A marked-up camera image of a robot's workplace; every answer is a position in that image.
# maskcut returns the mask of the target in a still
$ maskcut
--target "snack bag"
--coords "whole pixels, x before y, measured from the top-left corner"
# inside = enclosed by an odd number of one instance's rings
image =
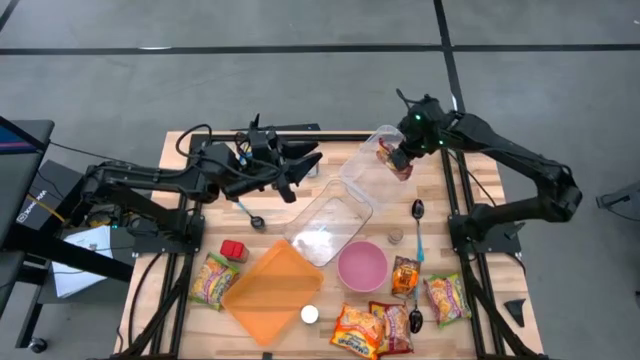
[[[396,256],[391,273],[391,295],[401,299],[411,299],[414,289],[418,285],[420,262],[413,259]]]
[[[189,292],[189,299],[220,310],[222,294],[233,284],[238,269],[227,259],[209,253]]]
[[[396,169],[396,166],[393,164],[393,161],[391,160],[391,153],[393,153],[393,150],[395,150],[393,145],[385,144],[382,138],[378,139],[378,145],[379,145],[378,150],[376,151],[376,157],[378,158],[378,160],[381,163],[387,165],[389,170],[391,170],[393,175],[395,175],[398,178],[398,180],[400,181],[407,180],[411,176],[411,172],[413,171],[413,165],[409,165],[404,170],[401,170],[401,171]]]
[[[431,308],[436,314],[439,327],[471,317],[471,310],[462,293],[462,282],[458,274],[448,276],[433,275],[424,280]]]
[[[366,359],[377,360],[384,322],[373,314],[344,304],[336,320],[330,344],[335,344]]]
[[[413,352],[409,331],[409,310],[405,304],[389,305],[369,301],[369,311],[384,320],[384,336],[376,353],[380,356]]]

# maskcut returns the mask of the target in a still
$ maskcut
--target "pink bowl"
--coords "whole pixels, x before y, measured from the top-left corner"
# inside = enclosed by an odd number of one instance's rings
[[[374,291],[384,283],[387,274],[387,257],[370,242],[352,242],[338,257],[338,276],[353,291]]]

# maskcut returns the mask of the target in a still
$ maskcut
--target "orange plastic lid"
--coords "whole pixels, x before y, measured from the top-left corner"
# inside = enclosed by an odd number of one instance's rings
[[[258,345],[275,340],[320,289],[324,276],[278,240],[222,297],[222,306]]]

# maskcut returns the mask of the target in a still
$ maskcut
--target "wooden table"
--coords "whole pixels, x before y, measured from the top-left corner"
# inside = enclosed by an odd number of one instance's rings
[[[180,132],[167,134],[160,166],[164,168],[181,169],[185,165],[185,158],[176,153],[174,144]],[[183,141],[184,150],[189,141]],[[241,265],[241,271],[246,272],[252,264],[264,254],[272,244],[282,238],[283,227],[292,221],[333,179],[338,179],[338,170],[358,148],[357,142],[325,142],[319,146],[324,156],[320,161],[320,174],[316,178],[307,178],[299,188],[293,187],[298,200],[293,204],[285,204],[278,193],[267,190],[263,193],[252,192],[242,197],[242,202],[254,214],[262,216],[267,223],[267,233],[257,234],[249,226],[249,218],[235,204],[225,201],[222,196],[215,203],[205,206],[203,214],[206,217],[206,232],[200,252],[194,261],[193,276],[197,275],[206,254],[211,251],[219,253],[224,239],[233,239],[245,243],[251,254],[246,264]],[[424,201],[425,216],[422,219],[422,241],[426,260],[421,268],[421,277],[431,274],[452,273],[460,271],[457,255],[451,249],[446,218],[450,215],[450,206],[445,187],[442,159],[439,154],[416,159],[414,172],[407,186],[410,191],[407,196],[387,204],[383,212],[374,212],[371,219],[356,235],[355,240],[367,240],[380,246],[388,256],[389,271],[396,255],[414,257],[416,253],[416,227],[411,217],[411,204],[416,198]],[[496,162],[484,155],[473,154],[467,156],[469,170],[485,186],[487,191],[498,203],[504,202],[504,193]],[[460,208],[464,209],[464,198],[459,183],[458,169],[454,167],[454,178]],[[488,202],[479,187],[473,186],[473,195],[478,202]],[[176,207],[178,195],[155,192],[153,200],[166,206]],[[387,233],[392,227],[400,227],[405,237],[398,245],[391,245],[387,241]],[[137,259],[129,296],[120,324],[120,331],[126,334],[128,327],[129,309],[133,291],[135,290],[142,272],[150,262],[152,255],[144,255]],[[142,291],[135,309],[134,337],[147,324],[158,306],[158,299],[164,276],[167,255],[163,255],[154,265],[149,276],[142,285]],[[182,266],[178,260],[177,269]],[[531,300],[527,291],[527,283],[522,269],[509,257],[503,254],[487,255],[493,290],[497,307],[511,328],[532,350],[542,352],[542,344],[538,334]],[[375,300],[384,303],[398,303],[399,300],[391,296],[391,281],[385,283],[375,293],[360,294],[348,291],[340,282],[336,272],[334,259],[322,269],[324,284],[319,293],[312,300],[320,312],[319,321],[313,325],[305,325],[302,321],[295,321],[294,325],[283,332],[279,341],[267,348],[255,344],[244,328],[233,317],[225,312],[217,312],[208,307],[188,302],[180,346],[180,358],[260,358],[264,351],[274,353],[274,358],[355,358],[350,352],[329,344],[339,315],[342,303],[366,309],[368,301]],[[520,328],[504,309],[502,303],[508,300],[526,298],[524,303],[525,327]],[[420,359],[475,359],[473,337],[469,321],[458,321],[444,329],[438,329],[433,313],[426,298],[420,297],[420,310],[425,317],[425,324],[420,333],[412,335],[415,348],[413,354],[398,357]],[[174,310],[167,317],[165,323],[161,352],[167,352],[170,334],[173,328]],[[480,318],[487,352],[493,352],[491,332],[486,315],[480,310]]]

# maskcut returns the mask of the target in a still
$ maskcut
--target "red cube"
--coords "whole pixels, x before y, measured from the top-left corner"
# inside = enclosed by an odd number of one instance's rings
[[[249,258],[249,249],[239,241],[225,240],[222,242],[220,254],[229,261],[245,263]]]

